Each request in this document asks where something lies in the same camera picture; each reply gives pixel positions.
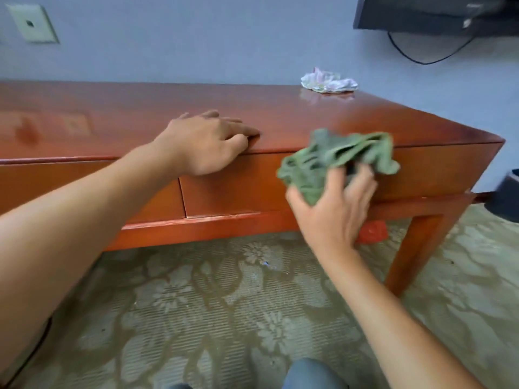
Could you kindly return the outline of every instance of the black trash can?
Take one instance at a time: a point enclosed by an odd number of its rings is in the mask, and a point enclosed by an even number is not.
[[[508,173],[485,208],[505,220],[519,222],[519,169]]]

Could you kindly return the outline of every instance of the green cloth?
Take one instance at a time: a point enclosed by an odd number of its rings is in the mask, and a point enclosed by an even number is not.
[[[392,154],[393,139],[385,132],[337,136],[328,130],[315,130],[308,147],[283,158],[277,176],[287,187],[294,184],[306,202],[313,206],[324,190],[328,168],[360,161],[370,164],[376,172],[393,175],[400,165],[392,159]],[[353,176],[351,172],[347,173],[346,184]]]

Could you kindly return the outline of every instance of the gray pants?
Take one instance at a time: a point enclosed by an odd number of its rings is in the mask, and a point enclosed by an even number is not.
[[[290,366],[282,389],[348,389],[346,382],[321,361],[303,358]],[[178,384],[171,389],[192,389],[187,384]]]

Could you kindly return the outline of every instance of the crumpled tissue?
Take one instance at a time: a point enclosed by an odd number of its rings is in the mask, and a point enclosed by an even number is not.
[[[353,79],[341,79],[340,73],[321,71],[317,67],[301,78],[301,85],[318,93],[342,93],[355,91],[359,87]]]

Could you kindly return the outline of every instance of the desk drawer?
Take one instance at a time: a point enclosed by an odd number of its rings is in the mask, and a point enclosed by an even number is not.
[[[396,175],[379,175],[374,199],[450,195],[470,189],[500,143],[398,148],[402,166]],[[289,209],[285,187],[276,178],[288,154],[239,156],[224,170],[207,176],[180,178],[188,217],[217,216]]]
[[[109,165],[111,161],[0,166],[0,214]],[[128,223],[184,218],[178,181],[159,191]]]

